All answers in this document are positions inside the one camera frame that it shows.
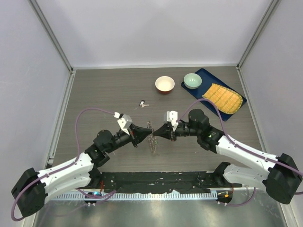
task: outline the bowl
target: bowl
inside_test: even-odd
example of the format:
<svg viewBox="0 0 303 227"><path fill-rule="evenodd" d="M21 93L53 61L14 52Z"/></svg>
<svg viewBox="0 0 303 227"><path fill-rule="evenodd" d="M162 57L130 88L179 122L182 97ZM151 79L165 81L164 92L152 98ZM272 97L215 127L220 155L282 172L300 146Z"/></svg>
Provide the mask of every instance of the bowl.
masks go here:
<svg viewBox="0 0 303 227"><path fill-rule="evenodd" d="M202 79L198 74L189 73L185 75L184 85L189 89L196 89L202 84Z"/></svg>
<svg viewBox="0 0 303 227"><path fill-rule="evenodd" d="M155 86L161 94L168 94L174 88L175 81L171 77L162 76L156 80Z"/></svg>

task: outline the wall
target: wall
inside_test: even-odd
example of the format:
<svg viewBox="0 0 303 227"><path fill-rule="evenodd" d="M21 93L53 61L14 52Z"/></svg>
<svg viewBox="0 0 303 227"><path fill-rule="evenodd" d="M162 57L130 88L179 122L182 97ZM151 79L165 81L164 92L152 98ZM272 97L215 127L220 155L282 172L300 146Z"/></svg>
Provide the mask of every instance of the wall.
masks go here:
<svg viewBox="0 0 303 227"><path fill-rule="evenodd" d="M74 67L236 64L270 0L38 0Z"/></svg>
<svg viewBox="0 0 303 227"><path fill-rule="evenodd" d="M44 167L69 73L28 1L0 1L0 21L0 226L14 227L10 191Z"/></svg>
<svg viewBox="0 0 303 227"><path fill-rule="evenodd" d="M303 1L282 0L242 68L267 151L291 155L301 171L302 11ZM303 223L303 196L293 201L298 221Z"/></svg>

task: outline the dark blue mat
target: dark blue mat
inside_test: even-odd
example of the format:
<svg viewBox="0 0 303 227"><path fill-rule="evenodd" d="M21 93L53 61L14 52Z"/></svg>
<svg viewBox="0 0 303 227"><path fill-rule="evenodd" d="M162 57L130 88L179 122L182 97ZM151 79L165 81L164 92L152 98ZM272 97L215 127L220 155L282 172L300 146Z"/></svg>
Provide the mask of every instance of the dark blue mat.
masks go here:
<svg viewBox="0 0 303 227"><path fill-rule="evenodd" d="M205 70L205 69L199 69L197 72L195 72L195 74L198 74L201 78L202 78L202 84L200 87L198 87L197 89L188 89L185 85L184 82L182 82L181 86L188 91L192 96L194 96L196 99L200 99L203 98L202 95L204 95L206 93L206 91L208 91L208 89L211 87L212 84L218 84L221 85L223 87L227 87L233 91L235 91L234 89L232 89L231 87L227 86L225 83L223 83L222 81L220 81L217 77L215 77L213 74L211 74L209 71ZM241 107L247 102L246 98L243 98L243 103L241 105ZM201 101L201 103L203 105L205 105L208 109L210 109L214 114L217 114L216 110L214 109L214 107L206 102L206 101ZM231 116L233 116L233 114L226 114L220 111L221 117L223 121L227 121Z"/></svg>

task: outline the red-bottomed bowl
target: red-bottomed bowl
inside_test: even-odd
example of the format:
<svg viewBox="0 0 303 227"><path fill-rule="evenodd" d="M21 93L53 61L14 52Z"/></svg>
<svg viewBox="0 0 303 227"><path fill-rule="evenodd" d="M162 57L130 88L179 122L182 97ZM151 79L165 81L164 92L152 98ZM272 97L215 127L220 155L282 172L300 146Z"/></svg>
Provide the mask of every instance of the red-bottomed bowl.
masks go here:
<svg viewBox="0 0 303 227"><path fill-rule="evenodd" d="M174 88L175 81L171 77L163 76L156 80L155 85L161 94L168 94Z"/></svg>

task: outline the mint green bowl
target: mint green bowl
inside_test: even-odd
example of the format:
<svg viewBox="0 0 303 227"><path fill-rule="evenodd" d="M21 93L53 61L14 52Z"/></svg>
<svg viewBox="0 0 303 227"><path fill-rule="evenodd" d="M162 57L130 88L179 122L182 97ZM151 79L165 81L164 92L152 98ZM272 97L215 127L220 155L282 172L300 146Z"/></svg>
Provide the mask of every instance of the mint green bowl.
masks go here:
<svg viewBox="0 0 303 227"><path fill-rule="evenodd" d="M202 84L201 77L195 73L185 75L183 81L184 85L189 89L196 89Z"/></svg>

